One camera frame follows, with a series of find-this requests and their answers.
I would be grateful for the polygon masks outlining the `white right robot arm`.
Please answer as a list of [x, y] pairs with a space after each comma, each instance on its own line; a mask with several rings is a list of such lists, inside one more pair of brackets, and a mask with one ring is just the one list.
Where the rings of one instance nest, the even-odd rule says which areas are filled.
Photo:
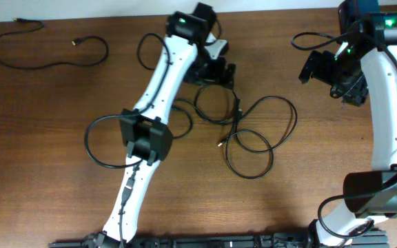
[[336, 208], [319, 214], [303, 235], [304, 247], [386, 247], [376, 224], [397, 218], [397, 12], [377, 1], [344, 1], [338, 7], [336, 53], [309, 49], [299, 79], [318, 79], [335, 99], [371, 105], [371, 169], [346, 175]]

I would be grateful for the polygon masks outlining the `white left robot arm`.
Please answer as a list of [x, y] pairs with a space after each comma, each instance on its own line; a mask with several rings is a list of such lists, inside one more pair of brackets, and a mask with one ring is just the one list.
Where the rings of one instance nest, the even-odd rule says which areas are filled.
[[223, 58], [228, 42], [212, 34], [216, 22], [215, 11], [204, 3], [191, 14], [175, 12], [167, 18], [163, 49], [149, 85], [132, 110], [116, 116], [127, 165], [98, 247], [124, 247], [135, 236], [148, 185], [174, 140], [167, 124], [181, 84], [233, 88], [236, 66]]

